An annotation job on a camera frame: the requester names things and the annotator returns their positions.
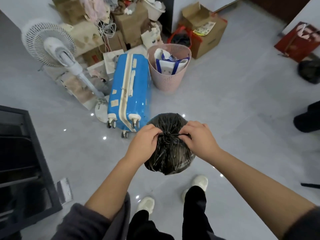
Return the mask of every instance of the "person's leg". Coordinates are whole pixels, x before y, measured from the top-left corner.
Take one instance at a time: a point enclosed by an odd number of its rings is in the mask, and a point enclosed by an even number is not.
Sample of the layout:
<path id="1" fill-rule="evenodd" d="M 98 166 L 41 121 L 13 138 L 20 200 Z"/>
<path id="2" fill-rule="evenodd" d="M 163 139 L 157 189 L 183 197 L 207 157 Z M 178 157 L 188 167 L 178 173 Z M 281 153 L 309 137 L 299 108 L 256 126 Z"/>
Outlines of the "person's leg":
<path id="1" fill-rule="evenodd" d="M 129 224 L 127 240 L 174 240 L 171 235 L 159 232 L 154 222 L 149 220 L 154 205 L 155 201 L 150 197 L 141 200 Z"/>
<path id="2" fill-rule="evenodd" d="M 205 214 L 206 195 L 205 191 L 208 185 L 208 179 L 203 176 L 197 176 L 192 187 L 182 194 L 184 200 L 182 239 L 214 239 L 214 232 L 209 224 Z"/>

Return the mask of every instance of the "hand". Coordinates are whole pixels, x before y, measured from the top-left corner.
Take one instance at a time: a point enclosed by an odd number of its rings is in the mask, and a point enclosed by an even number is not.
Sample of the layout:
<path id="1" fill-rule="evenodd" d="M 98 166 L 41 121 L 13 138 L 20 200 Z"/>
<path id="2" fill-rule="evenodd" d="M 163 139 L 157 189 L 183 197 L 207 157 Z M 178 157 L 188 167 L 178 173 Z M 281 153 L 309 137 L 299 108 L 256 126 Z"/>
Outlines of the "hand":
<path id="1" fill-rule="evenodd" d="M 159 133 L 162 130 L 153 124 L 142 127 L 130 142 L 125 158 L 139 166 L 144 164 L 156 150 Z"/>
<path id="2" fill-rule="evenodd" d="M 210 163 L 210 159 L 222 151 L 213 137 L 209 126 L 198 121 L 189 121 L 179 134 L 190 134 L 191 138 L 182 135 L 179 138 L 189 149 L 202 160 Z"/>

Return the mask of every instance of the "blue suitcase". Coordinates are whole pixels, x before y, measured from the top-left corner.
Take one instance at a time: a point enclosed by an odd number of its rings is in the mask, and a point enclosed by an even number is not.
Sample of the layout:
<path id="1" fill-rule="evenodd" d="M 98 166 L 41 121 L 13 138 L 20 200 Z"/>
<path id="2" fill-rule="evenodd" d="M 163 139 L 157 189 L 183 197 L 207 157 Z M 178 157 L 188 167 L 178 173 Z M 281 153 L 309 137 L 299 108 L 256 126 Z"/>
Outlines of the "blue suitcase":
<path id="1" fill-rule="evenodd" d="M 148 60 L 139 54 L 119 56 L 108 104 L 108 128 L 121 137 L 137 132 L 150 120 L 151 76 Z"/>

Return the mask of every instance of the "white cable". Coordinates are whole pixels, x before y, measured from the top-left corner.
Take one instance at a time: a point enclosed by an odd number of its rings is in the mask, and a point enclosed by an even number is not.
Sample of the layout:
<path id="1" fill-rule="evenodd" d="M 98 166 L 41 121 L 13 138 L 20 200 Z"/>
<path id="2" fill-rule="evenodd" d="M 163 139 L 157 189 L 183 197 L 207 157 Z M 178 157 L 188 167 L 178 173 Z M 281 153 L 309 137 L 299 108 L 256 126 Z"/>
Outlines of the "white cable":
<path id="1" fill-rule="evenodd" d="M 106 47 L 106 48 L 105 48 L 105 52 L 102 52 L 101 49 L 100 49 L 100 47 L 99 47 L 99 51 L 100 51 L 101 53 L 106 53 L 106 52 L 112 51 L 112 49 L 109 48 L 109 47 L 110 47 L 110 45 L 109 45 L 109 38 L 112 38 L 112 37 L 115 35 L 116 29 L 117 29 L 116 24 L 113 22 L 112 16 L 110 16 L 109 24 L 103 23 L 102 26 L 99 26 L 99 25 L 98 25 L 97 28 L 98 28 L 98 30 L 99 30 L 99 33 L 100 33 L 100 35 L 101 35 L 101 37 L 102 37 L 102 40 L 103 40 L 103 42 L 104 42 L 104 44 L 105 44 L 105 47 Z"/>

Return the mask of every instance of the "wooden door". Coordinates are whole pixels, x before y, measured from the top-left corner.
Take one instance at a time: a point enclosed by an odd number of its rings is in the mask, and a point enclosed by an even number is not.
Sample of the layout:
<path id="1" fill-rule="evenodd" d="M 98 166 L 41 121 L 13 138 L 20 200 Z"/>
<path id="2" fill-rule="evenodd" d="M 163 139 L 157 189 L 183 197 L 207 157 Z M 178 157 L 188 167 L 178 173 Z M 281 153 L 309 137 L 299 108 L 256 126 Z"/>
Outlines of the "wooden door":
<path id="1" fill-rule="evenodd" d="M 290 23 L 310 0 L 250 0 L 270 14 Z"/>

